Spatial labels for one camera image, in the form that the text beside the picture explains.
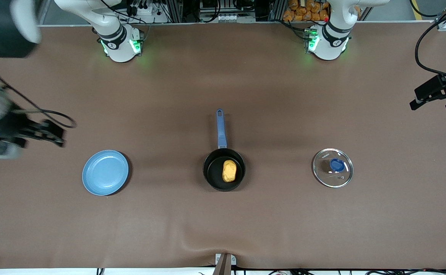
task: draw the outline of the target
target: table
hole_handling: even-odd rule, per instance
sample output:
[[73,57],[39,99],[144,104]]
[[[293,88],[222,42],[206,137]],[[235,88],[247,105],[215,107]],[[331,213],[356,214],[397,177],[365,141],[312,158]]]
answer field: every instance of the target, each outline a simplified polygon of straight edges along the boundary
[[[126,64],[88,27],[43,28],[0,74],[78,128],[65,148],[31,141],[0,160],[0,268],[204,266],[218,252],[245,268],[446,268],[446,102],[408,105],[433,76],[413,55],[427,26],[357,24],[335,61],[280,24],[153,26]],[[420,57],[446,71],[446,33]],[[202,174],[217,108],[247,162],[227,193]],[[314,179],[323,148],[352,159],[348,186]],[[97,197],[81,171],[104,149],[125,153],[132,175]]]

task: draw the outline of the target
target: plate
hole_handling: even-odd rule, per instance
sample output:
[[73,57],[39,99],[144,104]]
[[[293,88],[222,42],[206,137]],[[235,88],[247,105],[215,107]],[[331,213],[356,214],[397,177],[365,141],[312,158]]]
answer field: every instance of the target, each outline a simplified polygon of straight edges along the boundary
[[129,172],[128,161],[121,153],[100,151],[90,157],[83,167],[83,186],[97,196],[111,195],[123,187]]

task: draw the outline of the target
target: cable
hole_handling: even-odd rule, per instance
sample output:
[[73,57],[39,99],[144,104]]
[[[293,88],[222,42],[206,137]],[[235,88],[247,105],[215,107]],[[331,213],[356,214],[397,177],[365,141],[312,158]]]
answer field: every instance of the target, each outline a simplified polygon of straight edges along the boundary
[[[73,129],[76,127],[76,122],[73,118],[65,115],[64,113],[59,113],[57,111],[51,111],[51,110],[44,110],[42,108],[40,108],[38,105],[36,105],[36,103],[34,103],[33,101],[31,101],[31,99],[29,99],[27,96],[25,96],[24,94],[22,94],[21,92],[19,92],[17,89],[15,89],[14,87],[12,87],[9,83],[7,83],[1,76],[0,76],[0,82],[2,82],[2,84],[5,85],[5,88],[7,89],[11,89],[12,91],[14,91],[16,94],[18,94],[20,97],[22,97],[25,101],[27,101],[29,104],[33,105],[34,108],[36,108],[40,113],[42,113],[43,115],[45,115],[46,117],[48,117],[50,120],[52,120],[53,122],[61,125],[62,127],[65,128],[70,128]],[[51,115],[49,115],[49,113],[53,114],[53,115],[59,115],[61,117],[66,118],[67,120],[69,120],[71,123],[70,125],[66,125],[64,123],[61,123],[60,121],[58,121],[57,119],[55,119],[54,117],[52,117]]]
[[146,39],[148,39],[148,34],[150,33],[151,25],[152,25],[153,23],[150,23],[150,25],[148,26],[148,30],[146,31],[146,35],[145,35],[144,38],[143,38],[143,42],[145,42]]
[[251,6],[251,7],[240,7],[240,6],[238,6],[238,4],[237,4],[237,0],[233,0],[233,5],[234,5],[237,9],[239,9],[239,10],[241,10],[241,11],[253,11],[253,10],[255,9],[255,2],[252,2],[252,6]]
[[415,45],[415,61],[416,61],[417,65],[420,66],[420,68],[422,68],[424,70],[427,70],[427,71],[429,71],[431,73],[436,73],[436,74],[439,74],[439,75],[441,75],[443,77],[446,77],[446,73],[444,73],[443,71],[435,70],[435,69],[432,69],[432,68],[429,68],[429,67],[425,66],[424,64],[422,64],[420,62],[420,59],[418,58],[418,48],[420,47],[420,43],[422,42],[423,38],[427,35],[427,33],[429,31],[431,31],[433,28],[438,26],[443,21],[437,21],[436,23],[433,23],[432,26],[428,27],[427,30],[425,30],[425,32],[420,36],[420,38],[417,41],[417,44]]
[[422,268],[422,269],[418,269],[418,270],[414,270],[411,272],[407,272],[404,273],[405,275],[411,275],[417,272],[436,272],[436,273],[443,273],[446,274],[446,270],[440,270],[440,269],[435,269],[435,268]]
[[313,23],[315,23],[317,25],[320,25],[320,26],[325,26],[326,25],[326,23],[325,24],[320,24],[317,21],[312,21],[312,20],[306,20],[305,22],[313,22]]
[[371,275],[371,274],[390,275],[390,274],[394,274],[394,273],[390,273],[387,270],[384,270],[384,272],[380,272],[378,270],[371,270],[368,273],[366,273],[366,275]]
[[191,3],[191,13],[192,13],[193,17],[196,19],[196,21],[198,21],[198,22],[202,22],[202,23],[210,23],[210,22],[214,21],[216,18],[218,18],[219,14],[220,14],[220,11],[221,11],[221,3],[219,2],[219,0],[214,0],[214,2],[215,2],[215,5],[214,5],[214,14],[212,15],[211,19],[208,20],[208,21],[201,20],[201,19],[195,14],[194,6],[195,6],[195,3],[197,3],[197,2],[198,2],[198,0],[193,0],[192,3]]
[[128,15],[128,14],[123,14],[122,12],[119,12],[119,11],[113,9],[113,8],[112,8],[111,6],[109,6],[104,0],[101,0],[101,2],[104,3],[104,5],[105,5],[106,7],[108,7],[111,11],[113,11],[113,12],[115,12],[115,13],[117,13],[117,14],[120,14],[120,15],[122,15],[122,16],[129,17],[129,18],[138,20],[140,23],[143,22],[144,24],[147,24],[145,21],[141,20],[141,18],[132,17],[132,16],[130,16],[130,15]]
[[[280,20],[280,19],[272,19],[271,21],[269,21],[269,22],[279,22],[279,23],[281,23],[281,24],[283,24],[284,26],[286,26],[287,28],[289,28],[289,25],[285,22],[285,21],[282,21],[282,20]],[[306,23],[306,22],[313,22],[313,23],[317,23],[317,22],[315,22],[315,21],[311,21],[311,20],[307,20],[307,21],[300,21],[300,22],[302,22],[302,23]],[[298,27],[292,27],[293,29],[295,29],[295,30],[301,30],[301,31],[304,31],[305,29],[303,29],[303,28],[298,28]]]
[[296,30],[293,28],[293,26],[291,26],[291,21],[289,21],[289,28],[292,30],[292,32],[299,38],[303,39],[303,40],[307,40],[305,37],[299,35],[299,33],[296,32]]
[[165,13],[165,17],[167,18],[167,21],[170,21],[170,23],[173,23],[174,21],[172,20],[172,16],[169,17],[169,12],[167,10],[165,10],[165,5],[161,4],[160,2],[158,2],[158,5],[162,7],[162,10]]
[[417,14],[420,14],[423,17],[437,17],[437,14],[424,14],[424,13],[420,12],[417,9],[417,7],[415,7],[415,5],[413,4],[413,0],[410,0],[410,5]]

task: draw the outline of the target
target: black frying pan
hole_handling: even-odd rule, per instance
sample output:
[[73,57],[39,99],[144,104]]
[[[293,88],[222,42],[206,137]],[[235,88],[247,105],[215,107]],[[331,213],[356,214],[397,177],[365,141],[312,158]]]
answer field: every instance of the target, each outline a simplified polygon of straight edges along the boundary
[[[204,160],[204,178],[218,191],[231,191],[240,185],[245,176],[245,162],[237,151],[227,148],[224,113],[221,109],[216,111],[216,124],[218,129],[218,149],[212,151]],[[237,165],[237,174],[235,180],[231,183],[223,181],[223,164],[227,160],[233,160]]]

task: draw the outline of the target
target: blue pan handle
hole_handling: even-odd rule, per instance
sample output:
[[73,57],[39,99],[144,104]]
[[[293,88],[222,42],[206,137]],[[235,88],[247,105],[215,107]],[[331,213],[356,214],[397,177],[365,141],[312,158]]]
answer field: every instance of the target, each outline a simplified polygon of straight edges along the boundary
[[228,147],[226,133],[224,131],[224,113],[222,109],[216,110],[216,125],[218,128],[218,149]]

